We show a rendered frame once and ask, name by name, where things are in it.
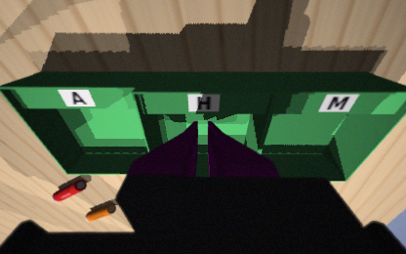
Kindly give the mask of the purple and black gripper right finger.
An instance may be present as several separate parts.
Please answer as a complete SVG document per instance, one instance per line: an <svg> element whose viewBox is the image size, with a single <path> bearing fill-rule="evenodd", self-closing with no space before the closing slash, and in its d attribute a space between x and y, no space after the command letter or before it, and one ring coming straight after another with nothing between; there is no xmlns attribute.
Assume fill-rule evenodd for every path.
<svg viewBox="0 0 406 254"><path fill-rule="evenodd" d="M208 160L210 177L217 177L217 164L218 177L280 177L273 161L231 138L212 121L208 121Z"/></svg>

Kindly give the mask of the red battery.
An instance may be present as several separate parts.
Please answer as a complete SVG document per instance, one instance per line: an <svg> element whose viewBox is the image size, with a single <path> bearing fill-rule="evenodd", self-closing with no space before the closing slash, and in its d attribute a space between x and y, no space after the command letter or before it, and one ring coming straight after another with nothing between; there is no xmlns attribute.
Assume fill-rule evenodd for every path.
<svg viewBox="0 0 406 254"><path fill-rule="evenodd" d="M52 195L52 200L55 202L62 201L69 198L80 191L83 191L87 187L87 183L84 180L78 180L56 192Z"/></svg>

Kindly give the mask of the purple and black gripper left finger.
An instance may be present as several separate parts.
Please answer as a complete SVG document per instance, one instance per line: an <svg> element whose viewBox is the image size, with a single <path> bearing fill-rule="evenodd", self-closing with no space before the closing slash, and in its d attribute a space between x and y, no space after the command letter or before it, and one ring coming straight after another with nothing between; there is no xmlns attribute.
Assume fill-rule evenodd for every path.
<svg viewBox="0 0 406 254"><path fill-rule="evenodd" d="M195 177L197 152L198 121L194 121L175 138L134 160L125 178L130 175L180 175L187 177L188 167L188 177Z"/></svg>

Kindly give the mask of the green rack of three bins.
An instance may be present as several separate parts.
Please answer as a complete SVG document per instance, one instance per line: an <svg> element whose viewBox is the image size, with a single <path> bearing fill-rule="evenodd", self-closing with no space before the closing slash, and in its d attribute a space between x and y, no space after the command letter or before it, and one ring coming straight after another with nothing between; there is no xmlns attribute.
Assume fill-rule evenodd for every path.
<svg viewBox="0 0 406 254"><path fill-rule="evenodd" d="M66 175L126 175L198 121L210 177L212 121L280 177L346 182L406 115L406 85L367 71L40 71L0 93Z"/></svg>

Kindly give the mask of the orange battery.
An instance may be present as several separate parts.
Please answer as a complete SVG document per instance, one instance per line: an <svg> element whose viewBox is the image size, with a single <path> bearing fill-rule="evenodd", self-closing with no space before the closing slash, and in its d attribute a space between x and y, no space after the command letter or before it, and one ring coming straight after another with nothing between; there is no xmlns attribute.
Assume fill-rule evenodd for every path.
<svg viewBox="0 0 406 254"><path fill-rule="evenodd" d="M116 210L115 204L111 203L88 212L85 216L85 219L87 222L91 222L99 218L111 215L115 212L115 210Z"/></svg>

